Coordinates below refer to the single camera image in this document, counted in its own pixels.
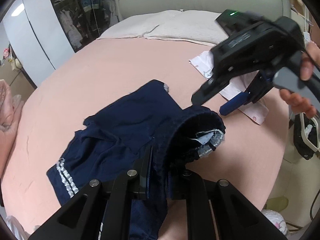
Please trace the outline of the person's right hand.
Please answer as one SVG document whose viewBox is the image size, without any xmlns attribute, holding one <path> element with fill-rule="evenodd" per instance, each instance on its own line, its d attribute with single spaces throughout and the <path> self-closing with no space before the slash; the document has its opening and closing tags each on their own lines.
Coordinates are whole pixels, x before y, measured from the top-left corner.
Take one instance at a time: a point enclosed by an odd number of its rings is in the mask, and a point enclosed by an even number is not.
<svg viewBox="0 0 320 240">
<path fill-rule="evenodd" d="M 300 79 L 307 81 L 313 74 L 315 64 L 319 66 L 319 47 L 315 42 L 310 41 L 306 45 L 306 52 L 302 55 L 302 64 L 300 67 Z M 310 119 L 317 114 L 317 109 L 311 104 L 310 100 L 300 96 L 297 93 L 291 93 L 287 89 L 279 91 L 280 97 L 291 107 L 293 113 L 305 113 Z"/>
</svg>

